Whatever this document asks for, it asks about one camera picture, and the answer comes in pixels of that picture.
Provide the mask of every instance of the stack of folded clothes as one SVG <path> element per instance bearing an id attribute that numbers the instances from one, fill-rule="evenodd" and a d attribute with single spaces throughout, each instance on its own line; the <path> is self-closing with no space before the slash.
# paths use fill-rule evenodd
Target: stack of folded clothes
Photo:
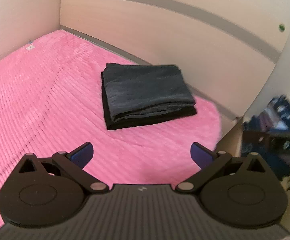
<path id="1" fill-rule="evenodd" d="M 108 130 L 195 115 L 195 100 L 175 65 L 107 64 L 102 100 Z"/>
<path id="2" fill-rule="evenodd" d="M 265 110 L 258 116 L 253 116 L 249 122 L 243 123 L 244 130 L 279 132 L 290 131 L 290 100 L 285 95 L 273 98 Z M 246 157 L 250 152 L 258 152 L 277 178 L 290 174 L 290 155 L 268 152 L 264 146 L 242 142 L 242 157 Z"/>

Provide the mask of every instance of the green dot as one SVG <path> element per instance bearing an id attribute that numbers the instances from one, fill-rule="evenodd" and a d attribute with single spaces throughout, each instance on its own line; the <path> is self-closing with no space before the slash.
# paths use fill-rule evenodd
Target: green dot
<path id="1" fill-rule="evenodd" d="M 281 33 L 284 32 L 285 31 L 285 25 L 284 24 L 280 24 L 278 29 L 279 29 L 279 31 Z"/>

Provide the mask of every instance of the pink blanket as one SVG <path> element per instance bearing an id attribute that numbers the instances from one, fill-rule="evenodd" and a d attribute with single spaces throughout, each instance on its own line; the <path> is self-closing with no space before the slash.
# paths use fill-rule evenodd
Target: pink blanket
<path id="1" fill-rule="evenodd" d="M 94 158 L 84 170 L 109 186 L 175 186 L 199 170 L 190 157 L 193 142 L 215 148 L 220 116 L 198 97 L 195 116 L 106 130 L 100 73 L 106 63 L 130 62 L 62 30 L 33 44 L 0 61 L 0 188 L 24 153 L 50 157 L 86 141 Z"/>

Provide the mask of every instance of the bed frame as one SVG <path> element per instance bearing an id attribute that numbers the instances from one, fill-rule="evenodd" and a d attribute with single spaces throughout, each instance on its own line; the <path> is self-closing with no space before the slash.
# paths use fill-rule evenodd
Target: bed frame
<path id="1" fill-rule="evenodd" d="M 244 115 L 288 37 L 246 0 L 61 0 L 62 29 L 138 64 L 177 64 L 193 92 L 212 100 L 223 135 Z"/>

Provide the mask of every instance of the clothes on shelf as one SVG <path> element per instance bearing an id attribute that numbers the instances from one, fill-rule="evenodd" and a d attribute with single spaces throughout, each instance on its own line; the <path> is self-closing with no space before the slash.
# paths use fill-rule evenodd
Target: clothes on shelf
<path id="1" fill-rule="evenodd" d="M 253 116 L 250 121 L 243 123 L 244 130 L 262 132 L 290 131 L 290 100 L 285 95 L 273 98 L 258 116 Z M 283 177 L 290 175 L 290 155 L 277 155 L 269 152 L 262 145 L 243 141 L 242 157 L 246 157 L 250 152 L 258 152 L 278 179 L 282 180 Z"/>

